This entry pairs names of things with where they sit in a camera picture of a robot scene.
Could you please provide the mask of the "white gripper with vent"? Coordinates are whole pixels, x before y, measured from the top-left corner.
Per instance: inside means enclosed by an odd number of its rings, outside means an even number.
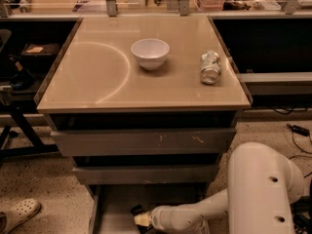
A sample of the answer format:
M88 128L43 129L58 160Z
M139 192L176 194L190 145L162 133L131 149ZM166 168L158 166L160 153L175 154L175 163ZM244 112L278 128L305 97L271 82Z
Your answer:
M142 213L135 216L135 224L140 234L156 234L159 231L171 231L171 212L170 206L156 207L151 214Z

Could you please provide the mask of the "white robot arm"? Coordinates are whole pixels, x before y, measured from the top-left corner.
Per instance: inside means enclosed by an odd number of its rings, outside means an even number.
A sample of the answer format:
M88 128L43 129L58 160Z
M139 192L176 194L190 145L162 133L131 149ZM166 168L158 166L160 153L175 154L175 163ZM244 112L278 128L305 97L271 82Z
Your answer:
M304 193L292 160L258 142L239 145L228 163L227 188L194 204L159 206L135 224L169 234L208 234L208 221L226 216L229 234L295 234L291 204Z

